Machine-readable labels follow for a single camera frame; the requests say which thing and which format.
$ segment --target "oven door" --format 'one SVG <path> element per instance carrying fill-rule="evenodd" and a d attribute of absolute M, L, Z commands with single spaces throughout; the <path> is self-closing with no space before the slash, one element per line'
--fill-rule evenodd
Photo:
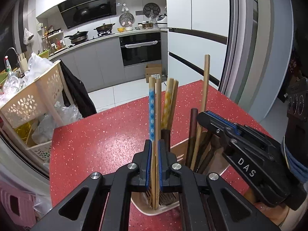
<path fill-rule="evenodd" d="M 161 33 L 120 37 L 124 67 L 161 60 Z"/>

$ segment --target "white plastic storage basket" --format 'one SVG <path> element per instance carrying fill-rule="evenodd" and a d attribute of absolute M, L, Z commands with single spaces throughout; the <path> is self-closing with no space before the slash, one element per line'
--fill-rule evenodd
<path fill-rule="evenodd" d="M 59 67 L 56 62 L 2 106 L 0 110 L 13 128 L 47 113 L 46 99 L 52 105 L 56 103 L 63 89 Z"/>

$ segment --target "gray lower cabinet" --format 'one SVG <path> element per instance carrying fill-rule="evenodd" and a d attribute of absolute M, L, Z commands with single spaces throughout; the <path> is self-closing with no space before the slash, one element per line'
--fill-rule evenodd
<path fill-rule="evenodd" d="M 74 76 L 76 76 L 78 79 L 80 79 L 80 75 L 75 63 L 75 59 L 73 56 L 73 53 L 67 53 L 67 54 L 63 54 L 59 57 L 61 59 L 61 61 L 63 61 L 63 63 L 68 67 L 68 69 L 72 72 L 72 74 Z"/>
<path fill-rule="evenodd" d="M 92 92 L 104 87 L 104 80 L 95 44 L 79 47 L 73 52 L 80 79 L 84 83 L 87 92 Z"/>
<path fill-rule="evenodd" d="M 168 32 L 161 32 L 161 63 L 162 73 L 168 75 Z"/>
<path fill-rule="evenodd" d="M 125 71 L 118 37 L 108 38 L 95 44 L 99 67 L 105 86 L 125 82 Z"/>
<path fill-rule="evenodd" d="M 127 81 L 145 78 L 145 67 L 147 63 L 136 64 L 125 67 L 125 76 Z"/>

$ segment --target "speckled red countertop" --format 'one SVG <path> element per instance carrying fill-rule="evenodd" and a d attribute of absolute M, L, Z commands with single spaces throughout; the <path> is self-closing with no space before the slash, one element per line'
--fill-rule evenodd
<path fill-rule="evenodd" d="M 200 108 L 202 81 L 178 89 L 177 106 L 171 134 L 171 146 L 188 138 L 190 109 Z M 211 86 L 206 110 L 239 124 L 246 124 L 268 134 L 245 113 Z M 57 128 L 52 140 L 50 161 L 50 194 L 53 206 L 78 186 L 91 172 L 115 172 L 131 162 L 143 150 L 148 138 L 148 97 L 89 116 L 73 124 Z M 248 185 L 232 167 L 223 174 L 240 193 Z M 130 230 L 182 230 L 179 208 L 158 216 L 145 216 L 131 204 Z"/>

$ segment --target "frying pan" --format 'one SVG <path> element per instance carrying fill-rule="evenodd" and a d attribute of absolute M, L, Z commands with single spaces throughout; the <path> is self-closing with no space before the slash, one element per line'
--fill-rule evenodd
<path fill-rule="evenodd" d="M 113 25 L 115 25 L 115 23 L 111 23 L 111 24 L 104 24 L 103 23 L 102 26 L 99 26 L 99 27 L 95 28 L 94 30 L 101 32 L 101 31 L 104 31 L 104 30 L 112 29 Z"/>

